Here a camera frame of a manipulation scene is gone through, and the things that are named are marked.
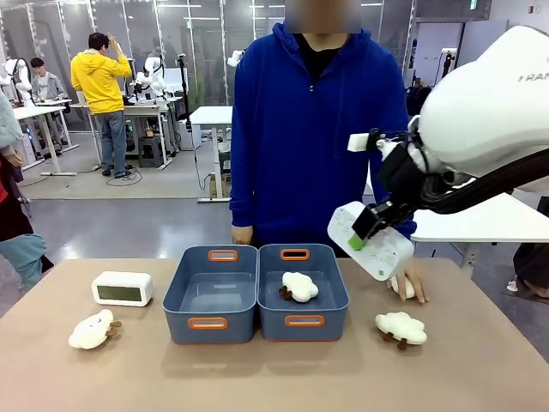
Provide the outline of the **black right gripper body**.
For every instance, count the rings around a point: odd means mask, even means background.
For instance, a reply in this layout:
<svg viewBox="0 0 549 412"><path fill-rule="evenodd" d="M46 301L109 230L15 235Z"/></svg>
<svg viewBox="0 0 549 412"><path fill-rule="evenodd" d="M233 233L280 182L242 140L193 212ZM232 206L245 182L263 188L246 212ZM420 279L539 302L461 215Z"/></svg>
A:
<svg viewBox="0 0 549 412"><path fill-rule="evenodd" d="M419 132L370 129L366 148L382 155L381 166L374 174L375 182L384 193L378 202L419 207L422 186L429 172Z"/></svg>

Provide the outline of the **person's left hand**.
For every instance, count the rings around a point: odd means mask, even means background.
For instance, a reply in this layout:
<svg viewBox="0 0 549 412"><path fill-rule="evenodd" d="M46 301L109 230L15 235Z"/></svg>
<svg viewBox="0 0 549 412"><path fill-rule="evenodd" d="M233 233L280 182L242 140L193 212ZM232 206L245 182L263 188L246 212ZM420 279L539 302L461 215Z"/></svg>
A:
<svg viewBox="0 0 549 412"><path fill-rule="evenodd" d="M413 257L401 273L391 278L390 286L402 301L416 298L420 304L425 304L429 297L421 275L419 260Z"/></svg>

